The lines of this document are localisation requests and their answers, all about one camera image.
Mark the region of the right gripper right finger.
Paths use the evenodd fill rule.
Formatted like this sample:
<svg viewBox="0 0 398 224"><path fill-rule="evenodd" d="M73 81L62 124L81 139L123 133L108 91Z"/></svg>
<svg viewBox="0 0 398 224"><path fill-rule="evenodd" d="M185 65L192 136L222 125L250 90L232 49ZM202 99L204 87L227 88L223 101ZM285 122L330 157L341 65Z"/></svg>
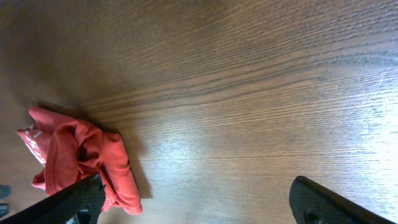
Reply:
<svg viewBox="0 0 398 224"><path fill-rule="evenodd" d="M394 224L305 176L292 182L289 205L298 224Z"/></svg>

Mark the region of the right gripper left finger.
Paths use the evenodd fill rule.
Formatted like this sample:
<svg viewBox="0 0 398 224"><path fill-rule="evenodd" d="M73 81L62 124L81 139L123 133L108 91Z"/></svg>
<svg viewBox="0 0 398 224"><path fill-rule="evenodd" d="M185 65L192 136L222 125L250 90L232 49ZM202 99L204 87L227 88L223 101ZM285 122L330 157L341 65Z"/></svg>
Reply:
<svg viewBox="0 0 398 224"><path fill-rule="evenodd" d="M97 224L105 198L101 176L93 174L1 220L1 224Z"/></svg>

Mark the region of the red printed t-shirt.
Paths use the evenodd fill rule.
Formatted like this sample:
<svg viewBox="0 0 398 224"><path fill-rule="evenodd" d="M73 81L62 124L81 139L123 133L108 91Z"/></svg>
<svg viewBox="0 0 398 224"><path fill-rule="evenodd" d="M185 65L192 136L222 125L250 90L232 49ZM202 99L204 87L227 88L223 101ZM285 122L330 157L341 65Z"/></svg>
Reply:
<svg viewBox="0 0 398 224"><path fill-rule="evenodd" d="M143 208L123 139L82 119L37 106L29 109L34 124L17 130L29 151L43 165L32 185L53 195L99 174L105 186L103 210L120 207L130 215Z"/></svg>

